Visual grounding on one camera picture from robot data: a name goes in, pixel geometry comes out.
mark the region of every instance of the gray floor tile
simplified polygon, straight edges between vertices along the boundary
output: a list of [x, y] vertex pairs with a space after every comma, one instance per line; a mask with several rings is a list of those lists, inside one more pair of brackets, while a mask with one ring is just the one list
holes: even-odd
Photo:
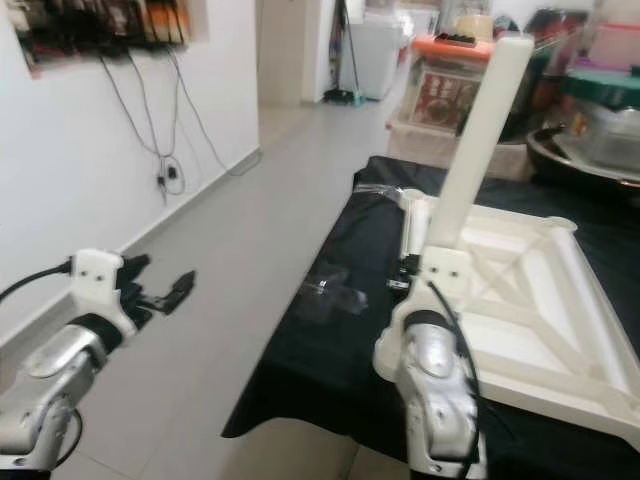
[[53, 480], [129, 480], [128, 477], [80, 453], [74, 453], [53, 472], [51, 478]]
[[[353, 173], [386, 150], [384, 124], [402, 88], [359, 108], [315, 107], [253, 170], [149, 243], [149, 292], [163, 293], [194, 268], [197, 286], [114, 355], [81, 405], [81, 452], [134, 478], [231, 475], [225, 465], [242, 458], [243, 439], [217, 435], [348, 198]], [[333, 440], [341, 451], [342, 440]]]
[[409, 467], [366, 447], [359, 447], [348, 480], [409, 480]]

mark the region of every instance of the black hose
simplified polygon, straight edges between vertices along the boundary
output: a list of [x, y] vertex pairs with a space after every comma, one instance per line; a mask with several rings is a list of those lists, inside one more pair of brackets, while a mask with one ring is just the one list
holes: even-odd
[[428, 283], [433, 293], [438, 297], [438, 300], [442, 304], [443, 308], [446, 310], [449, 319], [451, 320], [452, 327], [454, 329], [454, 333], [458, 338], [458, 348], [461, 350], [461, 353], [467, 358], [467, 362], [469, 362], [469, 369], [471, 370], [471, 389], [473, 390], [473, 394], [476, 397], [476, 419], [475, 419], [475, 432], [473, 434], [473, 440], [471, 440], [471, 445], [469, 446], [469, 452], [465, 457], [464, 463], [462, 465], [462, 469], [458, 473], [458, 479], [467, 478], [467, 474], [469, 473], [469, 469], [473, 464], [473, 456], [478, 449], [478, 442], [480, 440], [480, 425], [478, 421], [478, 417], [480, 416], [480, 402], [482, 396], [480, 395], [480, 382], [478, 380], [478, 371], [476, 370], [475, 362], [473, 361], [473, 357], [471, 356], [471, 350], [469, 349], [469, 344], [467, 343], [467, 339], [462, 333], [462, 329], [460, 328], [460, 324], [458, 323], [458, 317], [454, 313], [453, 309], [449, 305], [449, 302], [444, 298], [444, 295], [440, 292], [438, 287], [433, 282]]
[[73, 412], [71, 415], [73, 416], [73, 418], [76, 419], [76, 423], [77, 423], [76, 436], [74, 437], [73, 443], [71, 443], [71, 446], [69, 447], [69, 449], [66, 452], [64, 452], [64, 455], [62, 455], [56, 461], [55, 468], [58, 468], [60, 465], [62, 465], [64, 462], [66, 462], [69, 459], [71, 454], [76, 450], [78, 444], [80, 443], [80, 439], [82, 438], [82, 431], [84, 430], [84, 421], [82, 420], [82, 415], [80, 415], [80, 412], [78, 411], [77, 408], [73, 409]]
[[47, 277], [49, 275], [54, 275], [57, 273], [71, 273], [71, 260], [61, 265], [58, 265], [57, 267], [49, 268], [47, 270], [42, 270], [41, 272], [34, 273], [32, 275], [29, 275], [28, 277], [24, 277], [22, 280], [18, 280], [16, 283], [14, 283], [13, 285], [10, 285], [2, 293], [0, 293], [0, 303], [2, 303], [2, 301], [5, 298], [7, 298], [9, 295], [11, 295], [13, 292], [15, 292], [21, 287], [24, 287], [26, 284], [31, 283], [40, 278]]

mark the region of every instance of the storage box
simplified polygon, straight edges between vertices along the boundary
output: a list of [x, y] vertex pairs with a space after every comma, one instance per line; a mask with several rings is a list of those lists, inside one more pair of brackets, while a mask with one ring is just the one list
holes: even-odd
[[399, 119], [449, 132], [461, 128], [482, 81], [493, 43], [441, 41], [420, 35]]
[[568, 131], [575, 138], [573, 145], [587, 159], [607, 167], [640, 171], [640, 111], [626, 108], [614, 112], [574, 100], [567, 120]]
[[640, 25], [604, 23], [598, 27], [589, 60], [610, 68], [629, 70], [640, 65]]
[[[448, 169], [458, 147], [458, 138], [449, 132], [409, 125], [398, 120], [388, 123], [391, 130], [387, 154], [409, 162]], [[518, 182], [528, 182], [533, 167], [522, 144], [499, 144], [486, 176]]]

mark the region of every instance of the white wall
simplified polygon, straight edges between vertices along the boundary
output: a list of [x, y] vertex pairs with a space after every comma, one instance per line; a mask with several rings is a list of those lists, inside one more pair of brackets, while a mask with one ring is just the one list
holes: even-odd
[[591, 10], [594, 0], [493, 0], [491, 15], [509, 15], [523, 29], [539, 8], [559, 7]]
[[[204, 1], [208, 36], [178, 58], [218, 153], [233, 166], [258, 147], [254, 1]], [[166, 149], [174, 72], [166, 59], [136, 59]], [[131, 67], [125, 62], [113, 72], [149, 138]], [[165, 206], [155, 159], [137, 143], [99, 63], [32, 79], [0, 2], [0, 289], [79, 248], [123, 247], [219, 177], [184, 99], [180, 117], [194, 147], [178, 130], [189, 194]], [[0, 305], [0, 344], [67, 284], [42, 280]]]

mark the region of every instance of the tiled floor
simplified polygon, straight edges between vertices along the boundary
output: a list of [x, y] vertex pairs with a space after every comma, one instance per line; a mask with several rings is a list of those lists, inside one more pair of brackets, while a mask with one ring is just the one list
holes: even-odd
[[313, 106], [276, 107], [259, 105], [258, 123], [260, 145], [263, 149], [276, 143], [299, 123], [304, 122], [314, 111]]
[[219, 437], [353, 173], [386, 151], [384, 124], [401, 83], [383, 102], [280, 116], [280, 126], [263, 132], [259, 165], [223, 182], [150, 241], [149, 290], [162, 291], [193, 268], [197, 286], [171, 317], [157, 318], [113, 356], [80, 405], [79, 452], [54, 478], [332, 480], [351, 468], [355, 480], [372, 478], [367, 465], [404, 478], [400, 464], [369, 451], [351, 465], [353, 441], [302, 422]]

